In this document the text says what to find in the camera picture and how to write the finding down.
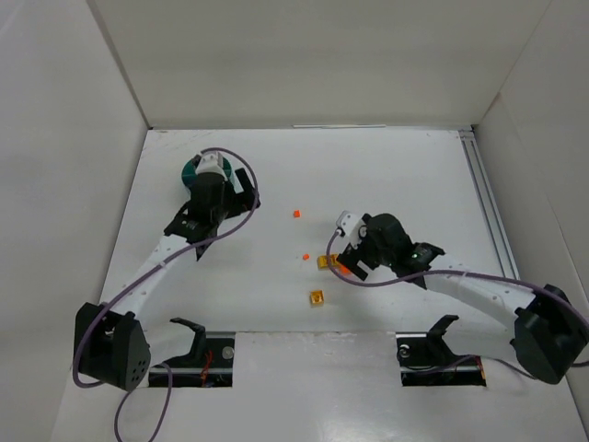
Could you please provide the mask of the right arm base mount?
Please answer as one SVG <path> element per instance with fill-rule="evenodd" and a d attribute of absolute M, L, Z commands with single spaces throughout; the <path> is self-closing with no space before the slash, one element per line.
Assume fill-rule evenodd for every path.
<path fill-rule="evenodd" d="M 457 315 L 444 315 L 428 331 L 396 334 L 397 359 L 403 387 L 486 387 L 481 359 L 456 355 L 444 341 Z"/>

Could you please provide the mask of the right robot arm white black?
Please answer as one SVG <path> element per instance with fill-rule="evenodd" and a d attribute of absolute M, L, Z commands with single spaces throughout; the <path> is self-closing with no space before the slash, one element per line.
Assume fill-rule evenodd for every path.
<path fill-rule="evenodd" d="M 449 296 L 501 323 L 515 360 L 527 375 L 559 383 L 588 344 L 588 321 L 553 285 L 470 271 L 460 260 L 427 242 L 414 242 L 391 214 L 358 216 L 344 211 L 335 237 L 348 243 L 336 261 L 368 287 L 369 272 L 388 268 L 396 283 Z"/>

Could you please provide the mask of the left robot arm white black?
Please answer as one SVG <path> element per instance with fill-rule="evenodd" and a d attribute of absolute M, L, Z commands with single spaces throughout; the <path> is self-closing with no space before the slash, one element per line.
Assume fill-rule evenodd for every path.
<path fill-rule="evenodd" d="M 131 392 L 154 366 L 211 363 L 203 325 L 180 316 L 149 325 L 146 313 L 184 254 L 198 262 L 213 243 L 238 232 L 238 227 L 220 232 L 224 222 L 238 216 L 249 221 L 260 207 L 259 183 L 248 165 L 220 166 L 195 170 L 188 191 L 189 200 L 164 228 L 139 273 L 111 300 L 85 303 L 76 312 L 72 378 L 77 387 L 110 385 Z"/>

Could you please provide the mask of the yellow lego brick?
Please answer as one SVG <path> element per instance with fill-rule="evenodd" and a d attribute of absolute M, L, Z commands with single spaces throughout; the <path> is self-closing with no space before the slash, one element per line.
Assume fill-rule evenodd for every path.
<path fill-rule="evenodd" d="M 320 255 L 317 258 L 317 266 L 319 270 L 328 270 L 329 267 L 338 268 L 340 263 L 337 261 L 337 254 Z"/>

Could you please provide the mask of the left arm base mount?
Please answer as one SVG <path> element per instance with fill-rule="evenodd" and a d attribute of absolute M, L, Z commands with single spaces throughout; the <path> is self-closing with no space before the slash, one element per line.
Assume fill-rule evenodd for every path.
<path fill-rule="evenodd" d="M 230 388 L 236 334 L 207 331 L 195 322 L 175 318 L 144 333 L 151 362 L 145 385 L 164 388 Z"/>

